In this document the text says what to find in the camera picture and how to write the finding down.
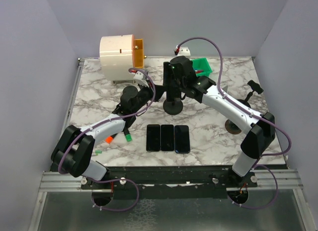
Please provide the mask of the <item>black phone stand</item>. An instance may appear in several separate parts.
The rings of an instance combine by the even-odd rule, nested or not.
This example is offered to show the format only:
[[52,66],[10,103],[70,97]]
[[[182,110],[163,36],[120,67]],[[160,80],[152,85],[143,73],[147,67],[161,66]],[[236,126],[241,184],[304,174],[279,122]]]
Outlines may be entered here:
[[260,86],[260,84],[256,83],[253,80],[250,80],[247,84],[250,86],[251,91],[247,94],[245,99],[238,99],[238,101],[250,108],[251,105],[248,101],[253,96],[254,92],[256,92],[257,94],[262,94],[264,92],[264,89]]
[[169,115],[177,115],[183,110],[183,102],[180,98],[166,98],[163,102],[163,109]]

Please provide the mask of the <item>black phone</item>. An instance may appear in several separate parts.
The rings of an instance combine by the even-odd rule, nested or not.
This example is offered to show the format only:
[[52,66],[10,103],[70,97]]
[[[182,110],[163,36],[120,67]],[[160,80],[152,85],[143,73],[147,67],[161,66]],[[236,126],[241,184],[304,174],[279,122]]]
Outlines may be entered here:
[[147,125],[146,150],[148,152],[160,151],[160,125]]

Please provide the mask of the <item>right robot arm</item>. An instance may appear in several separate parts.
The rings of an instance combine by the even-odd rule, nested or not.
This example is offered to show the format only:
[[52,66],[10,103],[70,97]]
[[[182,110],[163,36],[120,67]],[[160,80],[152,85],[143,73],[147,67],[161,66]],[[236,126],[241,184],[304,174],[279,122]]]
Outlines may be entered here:
[[242,153],[228,174],[232,186],[239,187],[245,183],[246,174],[275,139],[275,117],[269,112],[261,114],[229,96],[207,76],[198,77],[193,62],[185,56],[164,62],[163,88],[166,92],[163,109],[167,114],[177,115],[182,111],[181,95],[184,93],[220,112],[245,133],[246,137],[240,145]]

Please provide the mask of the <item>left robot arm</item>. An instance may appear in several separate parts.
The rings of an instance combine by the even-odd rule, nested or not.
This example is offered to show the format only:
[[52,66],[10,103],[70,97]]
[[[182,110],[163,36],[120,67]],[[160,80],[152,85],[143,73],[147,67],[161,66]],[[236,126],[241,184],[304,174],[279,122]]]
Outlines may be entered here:
[[92,179],[96,187],[107,187],[110,181],[107,168],[91,159],[94,146],[129,128],[135,122],[137,113],[145,111],[141,108],[158,101],[166,91],[163,85],[140,86],[140,90],[130,85],[124,88],[120,103],[105,119],[82,128],[68,126],[51,155],[58,172],[73,177],[85,176]]

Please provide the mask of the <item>round wooden base stand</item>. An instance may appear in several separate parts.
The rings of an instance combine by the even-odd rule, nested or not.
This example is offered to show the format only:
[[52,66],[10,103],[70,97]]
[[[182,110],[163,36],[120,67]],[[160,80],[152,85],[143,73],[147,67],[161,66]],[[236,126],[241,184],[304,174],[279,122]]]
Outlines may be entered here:
[[241,129],[229,119],[225,122],[225,129],[230,134],[237,135],[241,133]]

